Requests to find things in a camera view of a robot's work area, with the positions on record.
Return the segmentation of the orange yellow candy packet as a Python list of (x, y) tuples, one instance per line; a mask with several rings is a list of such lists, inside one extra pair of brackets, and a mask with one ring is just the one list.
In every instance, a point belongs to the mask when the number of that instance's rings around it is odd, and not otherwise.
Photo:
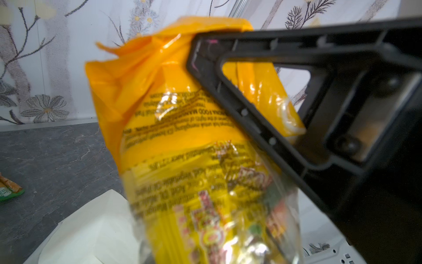
[(297, 188), (186, 69), (191, 41), (251, 31), (244, 19), (183, 17), (85, 64), (143, 264), (300, 264)]

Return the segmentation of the white paper bag red flower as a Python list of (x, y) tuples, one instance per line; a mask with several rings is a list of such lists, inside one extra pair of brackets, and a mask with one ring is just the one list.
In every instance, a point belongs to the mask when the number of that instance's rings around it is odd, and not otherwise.
[(139, 264), (129, 203), (114, 190), (86, 203), (58, 223), (27, 264)]

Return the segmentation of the red green snack packet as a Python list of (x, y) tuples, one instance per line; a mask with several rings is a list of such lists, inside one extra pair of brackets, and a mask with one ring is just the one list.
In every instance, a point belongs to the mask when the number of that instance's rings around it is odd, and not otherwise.
[(25, 190), (14, 181), (2, 175), (0, 176), (0, 179), (1, 179), (1, 182), (0, 182), (1, 184), (0, 202), (1, 203), (12, 200), (24, 194)]

